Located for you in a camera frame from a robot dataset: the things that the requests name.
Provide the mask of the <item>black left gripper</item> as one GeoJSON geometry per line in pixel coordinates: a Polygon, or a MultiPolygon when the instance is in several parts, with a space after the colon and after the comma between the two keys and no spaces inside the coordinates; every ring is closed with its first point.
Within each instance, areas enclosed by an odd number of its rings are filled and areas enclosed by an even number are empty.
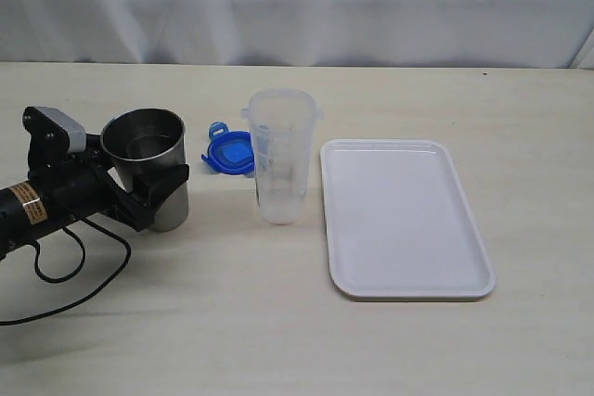
{"type": "MultiPolygon", "coordinates": [[[[59,135],[47,140],[47,129],[34,107],[23,111],[22,123],[30,134],[27,183],[39,200],[30,206],[32,216],[22,225],[27,232],[54,232],[67,224],[103,213],[135,230],[138,204],[108,174],[112,163],[101,148],[99,134],[86,135],[86,149],[68,154],[59,135]]],[[[189,166],[177,164],[133,176],[133,192],[152,215],[148,230],[169,232],[189,214],[189,166]]]]}

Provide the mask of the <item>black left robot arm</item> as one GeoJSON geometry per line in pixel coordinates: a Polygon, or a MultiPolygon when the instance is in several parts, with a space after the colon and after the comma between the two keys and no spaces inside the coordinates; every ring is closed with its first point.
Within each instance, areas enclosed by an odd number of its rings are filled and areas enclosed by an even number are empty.
{"type": "Polygon", "coordinates": [[[27,107],[26,180],[1,191],[1,253],[101,213],[137,232],[168,232],[188,216],[185,124],[135,109],[90,134],[59,109],[27,107]]]}

